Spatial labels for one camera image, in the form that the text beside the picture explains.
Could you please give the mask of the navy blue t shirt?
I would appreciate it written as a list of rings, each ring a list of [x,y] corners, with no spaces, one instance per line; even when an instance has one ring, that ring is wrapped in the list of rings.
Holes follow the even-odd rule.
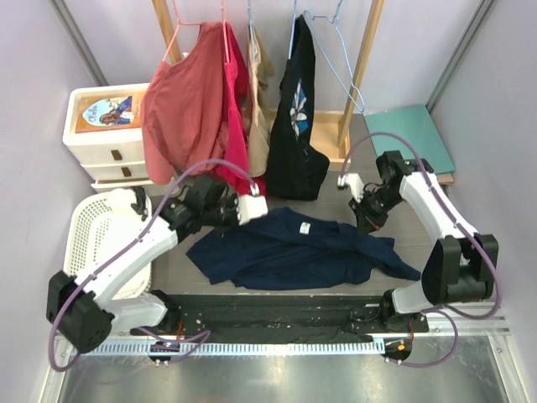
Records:
[[[212,284],[231,281],[250,290],[360,285],[374,269],[397,279],[420,279],[395,252],[392,238],[360,234],[350,224],[288,207],[225,232],[213,230],[186,255]]]

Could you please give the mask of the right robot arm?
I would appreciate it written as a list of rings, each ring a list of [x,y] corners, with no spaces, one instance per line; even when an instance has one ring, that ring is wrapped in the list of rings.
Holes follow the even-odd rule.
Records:
[[[357,173],[345,173],[337,180],[339,188],[351,192],[349,206],[358,230],[379,230],[387,222],[389,211],[406,202],[433,243],[420,278],[412,285],[384,293],[378,312],[382,327],[396,332],[409,317],[434,308],[446,308],[472,320],[496,314],[498,304],[482,315],[464,312],[455,304],[499,296],[497,239],[479,233],[462,217],[426,160],[406,160],[399,151],[387,151],[377,157],[376,166],[381,182],[372,190]]]

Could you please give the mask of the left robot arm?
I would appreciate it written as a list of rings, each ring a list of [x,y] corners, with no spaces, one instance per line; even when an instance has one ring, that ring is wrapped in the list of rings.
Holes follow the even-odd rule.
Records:
[[[204,226],[242,226],[267,212],[260,194],[225,195],[227,185],[210,176],[195,179],[183,200],[165,197],[131,243],[94,269],[75,276],[63,270],[50,278],[46,318],[77,353],[89,353],[114,332],[155,329],[171,334],[179,309],[161,290],[135,298],[114,297],[139,271]]]

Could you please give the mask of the black printed hanging shirt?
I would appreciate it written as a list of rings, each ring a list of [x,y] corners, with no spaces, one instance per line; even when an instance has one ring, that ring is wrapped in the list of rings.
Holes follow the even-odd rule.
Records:
[[[265,174],[267,193],[286,200],[314,201],[330,161],[310,144],[315,116],[315,49],[303,16],[295,20],[291,57],[279,89]]]

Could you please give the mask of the beige hanging shirt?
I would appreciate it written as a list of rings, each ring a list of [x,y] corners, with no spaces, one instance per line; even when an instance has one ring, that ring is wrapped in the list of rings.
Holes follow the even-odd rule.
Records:
[[[259,177],[265,174],[269,157],[271,125],[265,116],[269,111],[266,90],[269,87],[269,78],[274,75],[275,70],[258,31],[252,25],[249,26],[247,61],[250,90],[246,123],[248,168],[251,176]]]

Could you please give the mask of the salmon red hanging shirt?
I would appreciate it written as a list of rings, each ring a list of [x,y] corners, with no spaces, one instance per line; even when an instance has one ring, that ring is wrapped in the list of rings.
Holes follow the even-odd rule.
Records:
[[[222,24],[203,23],[195,46],[176,64],[161,62],[141,106],[149,179],[168,184],[177,171],[221,158],[227,147]]]

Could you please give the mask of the magenta pink hanging shirt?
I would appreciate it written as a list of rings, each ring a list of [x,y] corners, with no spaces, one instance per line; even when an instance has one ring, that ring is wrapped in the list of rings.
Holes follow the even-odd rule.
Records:
[[[227,147],[224,160],[233,163],[246,172],[248,168],[248,152],[245,131],[242,125],[242,101],[246,100],[249,93],[248,68],[242,57],[232,26],[226,22],[227,50],[229,61],[224,62],[225,72],[225,97],[223,114],[227,118]],[[235,191],[240,194],[248,194],[250,182],[242,174],[226,165],[218,165],[216,173],[222,177]],[[263,176],[254,179],[261,195],[266,196],[266,185]]]

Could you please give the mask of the tan board under teal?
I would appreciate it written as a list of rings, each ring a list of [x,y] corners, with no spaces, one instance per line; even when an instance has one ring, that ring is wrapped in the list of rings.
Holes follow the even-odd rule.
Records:
[[[450,186],[454,183],[452,174],[440,174],[436,176],[436,179],[443,186]]]

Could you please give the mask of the white cloth in basket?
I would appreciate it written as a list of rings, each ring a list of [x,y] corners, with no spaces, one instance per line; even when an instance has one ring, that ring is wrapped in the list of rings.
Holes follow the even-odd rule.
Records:
[[[148,217],[147,197],[141,187],[117,188],[106,194],[107,205],[112,213],[128,217],[138,217],[144,222]]]

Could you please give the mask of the wooden clothes rack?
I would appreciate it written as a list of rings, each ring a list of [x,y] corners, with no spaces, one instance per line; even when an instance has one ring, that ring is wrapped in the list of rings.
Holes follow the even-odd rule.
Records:
[[[354,83],[359,84],[360,87],[368,65],[383,5],[383,1],[372,1],[368,11],[356,65],[353,67]],[[166,1],[154,1],[153,7],[164,42],[167,45],[167,40],[175,30],[176,22],[172,21]],[[350,124],[354,113],[354,107],[349,101],[341,112],[321,110],[315,112],[311,143],[317,150],[328,156],[332,170],[341,168],[343,160],[350,152]]]

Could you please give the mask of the white drawer cabinet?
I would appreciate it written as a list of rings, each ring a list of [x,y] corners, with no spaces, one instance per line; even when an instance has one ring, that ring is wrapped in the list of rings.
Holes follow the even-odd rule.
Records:
[[[149,179],[146,169],[141,123],[136,128],[76,133],[76,113],[83,97],[138,96],[141,101],[147,83],[75,89],[69,98],[63,143],[91,177],[96,192],[116,188],[142,187],[149,196],[164,195],[170,185],[160,186]]]

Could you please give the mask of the illustrated book on cabinet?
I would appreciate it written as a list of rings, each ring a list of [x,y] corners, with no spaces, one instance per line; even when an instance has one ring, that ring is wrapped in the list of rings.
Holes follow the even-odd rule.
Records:
[[[75,132],[88,133],[139,126],[138,96],[83,97],[78,103]]]

